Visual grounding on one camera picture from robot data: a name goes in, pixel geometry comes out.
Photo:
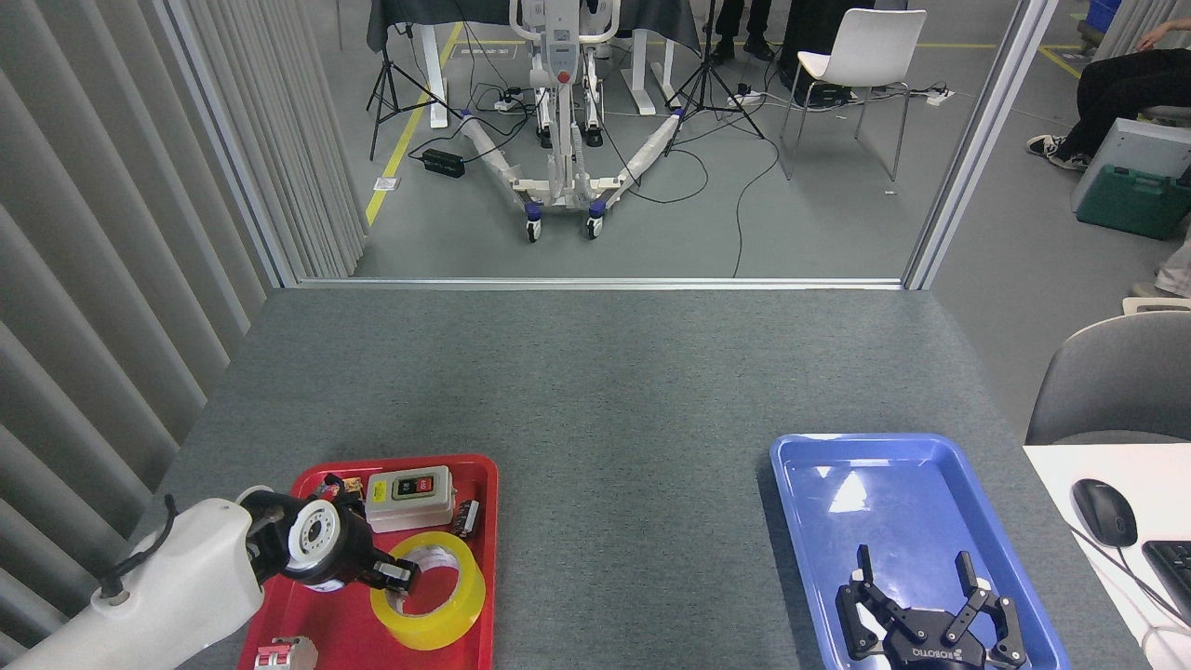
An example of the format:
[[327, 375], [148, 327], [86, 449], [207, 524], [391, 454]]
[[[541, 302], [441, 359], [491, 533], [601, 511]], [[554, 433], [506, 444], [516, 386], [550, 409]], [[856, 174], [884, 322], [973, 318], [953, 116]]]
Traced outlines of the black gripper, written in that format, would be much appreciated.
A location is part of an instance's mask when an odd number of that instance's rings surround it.
[[409, 594], [420, 575], [416, 561], [376, 550], [368, 522], [345, 506], [332, 503], [328, 514], [322, 530], [322, 586], [337, 590], [348, 583], [363, 583], [379, 591]]
[[[966, 597], [961, 610], [950, 614], [909, 614], [877, 586], [868, 544], [858, 546], [858, 570], [838, 586], [836, 610], [852, 659], [886, 656], [892, 669], [1019, 669], [1028, 660], [1024, 635], [1014, 599], [999, 596], [977, 576], [969, 552], [958, 552], [958, 581]], [[863, 627], [859, 607], [875, 615], [886, 635]], [[986, 614], [994, 624], [997, 640], [987, 649], [969, 631], [969, 624]]]

